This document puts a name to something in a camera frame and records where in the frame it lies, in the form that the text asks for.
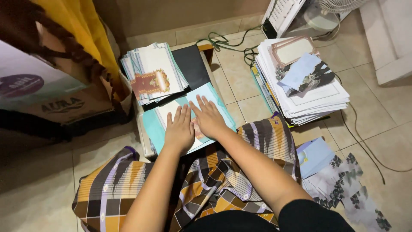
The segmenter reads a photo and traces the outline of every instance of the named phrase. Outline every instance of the fan grille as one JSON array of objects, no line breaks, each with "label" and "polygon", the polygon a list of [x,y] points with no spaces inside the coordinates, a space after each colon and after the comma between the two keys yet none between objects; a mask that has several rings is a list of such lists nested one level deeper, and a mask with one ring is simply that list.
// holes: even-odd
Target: fan grille
[{"label": "fan grille", "polygon": [[331,13],[343,13],[361,7],[367,0],[317,0],[321,8]]}]

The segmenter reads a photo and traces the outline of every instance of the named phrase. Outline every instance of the yellow fabric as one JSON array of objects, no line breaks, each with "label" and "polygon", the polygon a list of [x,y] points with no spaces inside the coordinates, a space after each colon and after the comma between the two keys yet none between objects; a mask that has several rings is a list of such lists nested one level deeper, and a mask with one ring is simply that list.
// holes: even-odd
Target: yellow fabric
[{"label": "yellow fabric", "polygon": [[84,50],[108,70],[113,79],[115,98],[124,100],[126,95],[119,77],[119,67],[92,0],[31,1],[42,6],[50,19],[71,32]]}]

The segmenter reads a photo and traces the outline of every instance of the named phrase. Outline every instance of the purple circle logo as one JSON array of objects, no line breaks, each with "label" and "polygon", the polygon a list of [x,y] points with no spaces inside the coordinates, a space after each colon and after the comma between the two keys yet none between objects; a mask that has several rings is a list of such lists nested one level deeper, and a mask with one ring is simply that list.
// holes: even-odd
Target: purple circle logo
[{"label": "purple circle logo", "polygon": [[41,89],[44,80],[33,74],[19,74],[0,77],[1,97],[21,97],[32,94]]}]

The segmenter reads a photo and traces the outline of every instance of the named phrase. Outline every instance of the hand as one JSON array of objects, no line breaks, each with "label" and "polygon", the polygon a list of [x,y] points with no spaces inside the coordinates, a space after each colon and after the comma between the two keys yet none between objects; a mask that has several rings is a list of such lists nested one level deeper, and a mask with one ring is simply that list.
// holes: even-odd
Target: hand
[{"label": "hand", "polygon": [[185,104],[183,109],[179,106],[172,122],[172,113],[167,114],[166,135],[164,147],[176,149],[179,154],[185,154],[194,143],[194,127],[191,122],[192,110]]},{"label": "hand", "polygon": [[216,105],[206,99],[205,96],[197,95],[197,102],[199,103],[199,110],[192,101],[189,102],[190,107],[193,109],[193,112],[196,114],[197,124],[199,125],[200,131],[207,137],[217,139],[217,136],[228,127],[226,126],[225,120],[222,115],[219,113]]}]

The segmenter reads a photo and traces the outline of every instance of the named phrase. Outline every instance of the plaid fabric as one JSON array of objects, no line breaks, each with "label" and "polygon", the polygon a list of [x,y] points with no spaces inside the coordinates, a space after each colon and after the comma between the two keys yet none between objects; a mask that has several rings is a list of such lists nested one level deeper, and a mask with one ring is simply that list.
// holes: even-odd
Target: plaid fabric
[{"label": "plaid fabric", "polygon": [[[277,112],[272,118],[240,127],[237,133],[300,182],[293,138]],[[154,165],[136,161],[136,155],[133,148],[125,147],[80,179],[72,209],[85,231],[119,231]],[[225,210],[256,213],[277,227],[271,209],[220,144],[200,150],[188,169],[166,225],[169,231],[179,231],[191,221]]]}]

